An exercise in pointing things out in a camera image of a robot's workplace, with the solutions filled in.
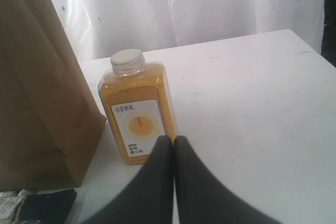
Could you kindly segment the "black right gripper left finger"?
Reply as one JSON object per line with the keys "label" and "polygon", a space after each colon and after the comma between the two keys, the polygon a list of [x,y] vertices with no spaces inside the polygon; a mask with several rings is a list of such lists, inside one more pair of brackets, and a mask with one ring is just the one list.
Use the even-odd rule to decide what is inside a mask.
{"label": "black right gripper left finger", "polygon": [[173,190],[173,144],[163,135],[125,189],[84,223],[172,223]]}

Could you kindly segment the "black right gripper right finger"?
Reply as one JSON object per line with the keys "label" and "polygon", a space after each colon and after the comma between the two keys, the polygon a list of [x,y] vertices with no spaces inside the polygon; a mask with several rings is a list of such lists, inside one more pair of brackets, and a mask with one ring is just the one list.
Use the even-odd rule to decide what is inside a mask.
{"label": "black right gripper right finger", "polygon": [[185,136],[174,141],[174,166],[180,223],[280,223],[225,187]]}

